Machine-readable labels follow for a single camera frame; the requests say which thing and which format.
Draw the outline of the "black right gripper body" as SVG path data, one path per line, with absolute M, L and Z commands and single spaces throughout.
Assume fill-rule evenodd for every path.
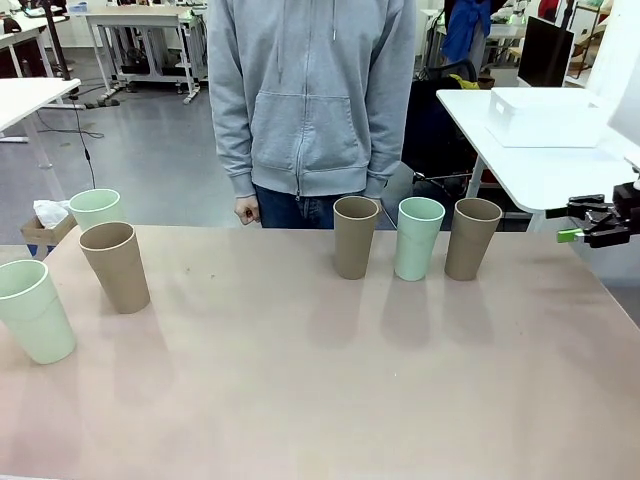
M 634 182 L 616 185 L 612 195 L 613 205 L 622 224 L 631 235 L 639 234 L 640 193 Z

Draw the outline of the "person's right hand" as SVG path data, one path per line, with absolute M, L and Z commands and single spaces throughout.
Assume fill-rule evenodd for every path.
M 259 202 L 256 195 L 237 198 L 234 212 L 244 226 L 261 222 Z

